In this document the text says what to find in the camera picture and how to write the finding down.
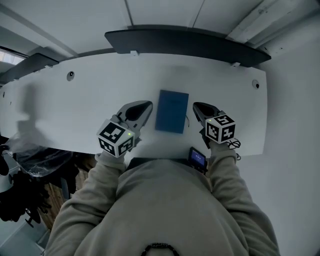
blue book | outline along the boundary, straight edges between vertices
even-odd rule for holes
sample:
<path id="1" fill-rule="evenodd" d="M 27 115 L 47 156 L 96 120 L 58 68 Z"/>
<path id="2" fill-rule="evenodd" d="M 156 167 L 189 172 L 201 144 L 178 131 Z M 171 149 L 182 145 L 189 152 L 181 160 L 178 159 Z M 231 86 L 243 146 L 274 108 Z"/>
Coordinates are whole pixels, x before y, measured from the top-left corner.
<path id="1" fill-rule="evenodd" d="M 155 129 L 183 134 L 189 94 L 161 90 L 156 112 Z"/>

person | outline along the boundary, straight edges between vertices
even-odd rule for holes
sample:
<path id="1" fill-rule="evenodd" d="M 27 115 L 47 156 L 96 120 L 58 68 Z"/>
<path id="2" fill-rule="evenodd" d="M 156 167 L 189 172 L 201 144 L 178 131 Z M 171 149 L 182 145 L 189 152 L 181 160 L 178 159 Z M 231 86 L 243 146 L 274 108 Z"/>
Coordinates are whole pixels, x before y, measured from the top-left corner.
<path id="1" fill-rule="evenodd" d="M 45 255 L 279 255 L 235 151 L 209 145 L 208 178 L 165 159 L 124 172 L 123 156 L 97 154 L 83 188 L 62 206 Z"/>

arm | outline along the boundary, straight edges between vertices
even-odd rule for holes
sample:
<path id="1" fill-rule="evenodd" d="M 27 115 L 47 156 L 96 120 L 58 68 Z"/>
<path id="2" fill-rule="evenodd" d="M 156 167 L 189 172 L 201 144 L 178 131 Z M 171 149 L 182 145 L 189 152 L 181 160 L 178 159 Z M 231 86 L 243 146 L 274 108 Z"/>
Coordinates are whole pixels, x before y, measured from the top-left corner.
<path id="1" fill-rule="evenodd" d="M 236 166 L 236 153 L 226 144 L 210 142 L 209 178 L 212 194 L 238 223 L 251 256 L 280 255 L 268 217 L 253 203 Z"/>
<path id="2" fill-rule="evenodd" d="M 116 200 L 124 156 L 97 154 L 83 188 L 65 202 L 56 217 L 46 246 L 46 256 L 73 256 L 87 234 L 105 217 Z"/>

marker cube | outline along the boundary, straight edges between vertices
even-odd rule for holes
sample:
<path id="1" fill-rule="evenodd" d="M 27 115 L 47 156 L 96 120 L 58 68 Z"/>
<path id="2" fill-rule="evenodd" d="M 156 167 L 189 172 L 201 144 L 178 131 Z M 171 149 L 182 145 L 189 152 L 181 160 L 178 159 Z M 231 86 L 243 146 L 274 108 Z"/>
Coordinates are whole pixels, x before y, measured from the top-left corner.
<path id="1" fill-rule="evenodd" d="M 135 133 L 106 119 L 96 133 L 100 147 L 118 158 L 135 145 Z"/>
<path id="2" fill-rule="evenodd" d="M 235 136 L 236 123 L 226 114 L 205 120 L 205 136 L 218 144 Z"/>

window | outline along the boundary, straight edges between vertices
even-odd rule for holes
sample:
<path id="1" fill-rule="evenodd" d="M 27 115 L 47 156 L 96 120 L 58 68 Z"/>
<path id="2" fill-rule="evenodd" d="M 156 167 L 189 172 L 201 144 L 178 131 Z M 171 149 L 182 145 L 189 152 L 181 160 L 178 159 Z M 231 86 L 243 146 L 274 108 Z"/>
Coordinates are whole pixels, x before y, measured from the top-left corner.
<path id="1" fill-rule="evenodd" d="M 18 57 L 8 52 L 0 51 L 0 62 L 10 63 L 12 65 L 17 65 L 19 62 L 22 62 L 25 58 Z"/>

